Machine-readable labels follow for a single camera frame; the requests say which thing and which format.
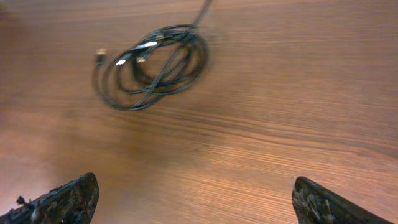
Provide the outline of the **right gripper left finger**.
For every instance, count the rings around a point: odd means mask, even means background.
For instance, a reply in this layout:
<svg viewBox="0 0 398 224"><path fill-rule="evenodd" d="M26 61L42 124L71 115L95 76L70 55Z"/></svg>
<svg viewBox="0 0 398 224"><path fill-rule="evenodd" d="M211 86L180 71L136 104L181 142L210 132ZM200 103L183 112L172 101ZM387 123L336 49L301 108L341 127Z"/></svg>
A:
<svg viewBox="0 0 398 224"><path fill-rule="evenodd" d="M1 224L90 224L100 190L94 173L86 173L35 200L18 197L19 208L1 215Z"/></svg>

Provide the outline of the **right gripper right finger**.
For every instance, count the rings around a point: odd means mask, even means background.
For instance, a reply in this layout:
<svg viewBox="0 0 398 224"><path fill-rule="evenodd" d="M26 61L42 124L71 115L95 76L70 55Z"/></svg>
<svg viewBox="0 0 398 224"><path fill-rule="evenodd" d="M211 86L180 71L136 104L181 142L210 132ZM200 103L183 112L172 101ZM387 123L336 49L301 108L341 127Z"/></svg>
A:
<svg viewBox="0 0 398 224"><path fill-rule="evenodd" d="M303 176L295 180L292 206L300 224L392 224Z"/></svg>

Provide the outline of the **black USB cable long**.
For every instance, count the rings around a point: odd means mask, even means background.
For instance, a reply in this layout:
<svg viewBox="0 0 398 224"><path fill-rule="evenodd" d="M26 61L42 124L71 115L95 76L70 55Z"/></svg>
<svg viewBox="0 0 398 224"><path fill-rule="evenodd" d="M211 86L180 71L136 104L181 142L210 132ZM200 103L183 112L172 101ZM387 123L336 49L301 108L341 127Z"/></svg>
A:
<svg viewBox="0 0 398 224"><path fill-rule="evenodd" d="M136 93L166 96L189 88L208 62L206 40L195 31L211 4L204 1L198 14L189 24L176 24L154 30L144 36L132 49L130 59L135 81L142 87ZM156 77L147 74L140 64L163 47L176 46Z"/></svg>

